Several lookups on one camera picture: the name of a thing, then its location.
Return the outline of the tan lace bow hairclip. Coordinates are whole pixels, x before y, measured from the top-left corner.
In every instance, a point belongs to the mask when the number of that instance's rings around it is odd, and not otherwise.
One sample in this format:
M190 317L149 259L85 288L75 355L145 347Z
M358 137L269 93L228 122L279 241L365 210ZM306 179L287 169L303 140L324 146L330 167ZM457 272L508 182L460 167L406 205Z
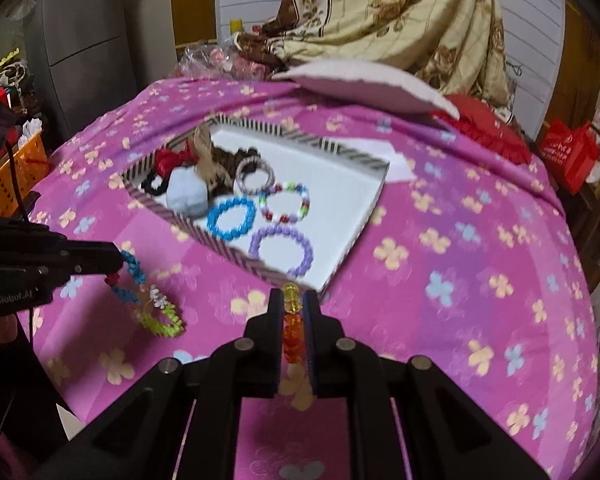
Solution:
M211 141L210 129L206 124L200 124L194 129L190 147L198 157L195 168L198 176L207 185L209 195L215 197L232 192L233 179L213 158L214 145Z

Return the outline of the dark brown scrunchie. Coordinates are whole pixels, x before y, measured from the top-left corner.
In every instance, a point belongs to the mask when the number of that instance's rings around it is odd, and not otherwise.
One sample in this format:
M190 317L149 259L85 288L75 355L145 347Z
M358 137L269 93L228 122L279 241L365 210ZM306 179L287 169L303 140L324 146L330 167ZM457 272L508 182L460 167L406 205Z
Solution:
M215 162L220 164L230 175L232 180L235 180L235 174L238 165L245 159L251 156L260 156L260 153L255 148L248 148L248 150L243 150L240 148L237 152L229 152L225 151L222 148L216 146L212 150L212 157ZM213 197L221 196L232 192L233 185L226 185L222 182L219 182L215 185L215 188L212 190L211 195Z

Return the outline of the pink rhinestone bangle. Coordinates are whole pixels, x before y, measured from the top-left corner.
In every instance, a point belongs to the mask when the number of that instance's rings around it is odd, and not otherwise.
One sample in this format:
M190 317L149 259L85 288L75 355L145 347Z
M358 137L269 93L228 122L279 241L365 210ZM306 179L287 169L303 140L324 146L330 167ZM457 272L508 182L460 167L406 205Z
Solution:
M243 159L236 169L235 185L244 195L257 195L268 190L275 183L271 165L260 156Z

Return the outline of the orange plastic basket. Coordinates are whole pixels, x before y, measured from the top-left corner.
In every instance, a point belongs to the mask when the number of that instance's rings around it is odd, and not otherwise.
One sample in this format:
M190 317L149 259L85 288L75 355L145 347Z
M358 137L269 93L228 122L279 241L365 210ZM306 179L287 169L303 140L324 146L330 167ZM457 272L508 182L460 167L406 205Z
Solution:
M21 198L25 198L38 182L49 173L52 166L47 159L42 133L35 136L14 153L16 180L12 180L12 165L5 158L0 167L0 217L10 217L17 209L15 183Z

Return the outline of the black scrunchie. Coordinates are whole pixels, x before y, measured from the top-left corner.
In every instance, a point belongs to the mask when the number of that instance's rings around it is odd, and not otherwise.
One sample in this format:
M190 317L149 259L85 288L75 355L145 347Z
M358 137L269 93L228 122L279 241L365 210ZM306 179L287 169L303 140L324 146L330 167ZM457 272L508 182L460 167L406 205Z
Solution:
M152 197L158 197L166 194L166 190L169 186L168 177L160 177L155 169L151 169L144 177L144 180L140 184L140 188L148 195Z

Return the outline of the light blue fluffy scrunchie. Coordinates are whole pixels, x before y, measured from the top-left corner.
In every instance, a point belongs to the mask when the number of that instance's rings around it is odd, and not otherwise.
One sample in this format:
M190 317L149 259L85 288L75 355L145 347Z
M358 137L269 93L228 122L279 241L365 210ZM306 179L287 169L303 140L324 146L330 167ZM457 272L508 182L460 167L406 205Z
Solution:
M209 196L206 182L194 168L175 168L166 188L166 206L185 217L199 218L209 208Z

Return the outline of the red satin bow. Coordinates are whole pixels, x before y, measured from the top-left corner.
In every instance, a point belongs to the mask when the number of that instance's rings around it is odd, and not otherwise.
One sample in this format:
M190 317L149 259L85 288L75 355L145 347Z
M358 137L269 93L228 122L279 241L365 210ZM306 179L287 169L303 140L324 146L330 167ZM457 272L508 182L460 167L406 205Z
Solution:
M163 180L168 180L175 168L195 166L198 160L198 155L189 148L183 148L178 152L170 150L170 148L160 148L155 152L155 173Z

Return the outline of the striped white tray box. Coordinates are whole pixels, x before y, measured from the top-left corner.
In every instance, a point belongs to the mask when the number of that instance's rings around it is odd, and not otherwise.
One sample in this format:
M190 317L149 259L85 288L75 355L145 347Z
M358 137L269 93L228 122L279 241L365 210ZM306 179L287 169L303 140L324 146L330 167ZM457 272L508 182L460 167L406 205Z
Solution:
M185 217L166 206L166 196L140 188L154 168L151 152L125 169L129 196L238 268L272 285L294 281L324 294L370 221L388 164L268 122L215 115L200 124L225 151L255 148L273 168L275 183L257 195L244 195L234 185L230 194L209 200L204 216ZM189 148L194 129L163 148Z

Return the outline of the pink floral bed sheet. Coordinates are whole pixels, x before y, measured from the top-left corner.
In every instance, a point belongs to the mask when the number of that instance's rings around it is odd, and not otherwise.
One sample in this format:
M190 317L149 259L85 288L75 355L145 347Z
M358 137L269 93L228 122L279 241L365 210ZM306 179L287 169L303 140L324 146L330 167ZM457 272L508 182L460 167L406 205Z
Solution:
M73 278L23 315L70 410L94 419L160 359L203 359L264 312L268 284L147 210L122 182L132 162L219 113L390 146L408 177L385 185L324 313L381 356L429 356L552 478L569 478L594 419L597 335L542 162L516 166L461 134L288 82L158 81L55 153L32 219L136 255L185 323L178 338L149 333L97 276Z

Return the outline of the white paper sheet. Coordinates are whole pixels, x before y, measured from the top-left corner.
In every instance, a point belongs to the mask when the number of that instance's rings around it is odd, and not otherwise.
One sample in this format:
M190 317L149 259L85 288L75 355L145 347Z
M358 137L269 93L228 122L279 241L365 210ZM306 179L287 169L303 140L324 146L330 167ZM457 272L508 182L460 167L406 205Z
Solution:
M386 140L364 138L332 138L333 141L381 159L388 164L386 183L414 182L417 177L412 164Z

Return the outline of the clear plastic bag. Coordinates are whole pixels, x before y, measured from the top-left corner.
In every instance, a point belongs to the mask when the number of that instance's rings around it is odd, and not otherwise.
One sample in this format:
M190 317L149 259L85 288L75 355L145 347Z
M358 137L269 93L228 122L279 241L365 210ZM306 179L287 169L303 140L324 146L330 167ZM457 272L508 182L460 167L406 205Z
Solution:
M237 81L267 80L272 70L242 56L233 46L215 42L194 42L176 49L176 62L170 71L172 78L228 79Z

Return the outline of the white pink pillow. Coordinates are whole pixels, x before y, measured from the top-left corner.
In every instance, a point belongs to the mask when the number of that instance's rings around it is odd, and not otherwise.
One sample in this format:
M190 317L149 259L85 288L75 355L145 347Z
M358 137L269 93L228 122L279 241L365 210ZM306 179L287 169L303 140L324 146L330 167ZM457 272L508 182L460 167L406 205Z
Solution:
M460 112L425 81L398 68L363 60L319 58L272 80L292 80L301 88L321 96L361 104L395 115L442 112L454 119Z

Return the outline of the red frilled cushion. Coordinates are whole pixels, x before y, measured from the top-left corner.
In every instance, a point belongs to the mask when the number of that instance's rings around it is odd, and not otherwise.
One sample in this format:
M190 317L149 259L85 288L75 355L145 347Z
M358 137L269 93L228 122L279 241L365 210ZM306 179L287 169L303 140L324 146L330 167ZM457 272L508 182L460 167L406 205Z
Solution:
M530 164L532 155L526 141L501 120L488 104L464 94L451 94L448 100L460 116L453 118L443 110L436 110L431 115L515 165Z

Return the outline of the red shopping bag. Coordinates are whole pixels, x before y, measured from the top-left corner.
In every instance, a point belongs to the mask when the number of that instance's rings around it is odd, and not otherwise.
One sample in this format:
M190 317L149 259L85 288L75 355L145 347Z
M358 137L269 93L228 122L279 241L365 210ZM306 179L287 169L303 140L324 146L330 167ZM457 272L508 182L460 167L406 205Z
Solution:
M576 194L600 158L595 130L589 122L571 129L554 118L539 145L540 157L556 182Z

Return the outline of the beige floral quilt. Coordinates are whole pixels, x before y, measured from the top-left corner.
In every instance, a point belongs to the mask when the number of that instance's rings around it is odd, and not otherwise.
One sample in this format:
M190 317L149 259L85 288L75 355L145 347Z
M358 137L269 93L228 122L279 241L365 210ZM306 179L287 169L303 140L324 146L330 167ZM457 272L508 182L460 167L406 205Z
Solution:
M498 0L282 0L236 47L271 68L360 58L405 70L442 94L510 99Z

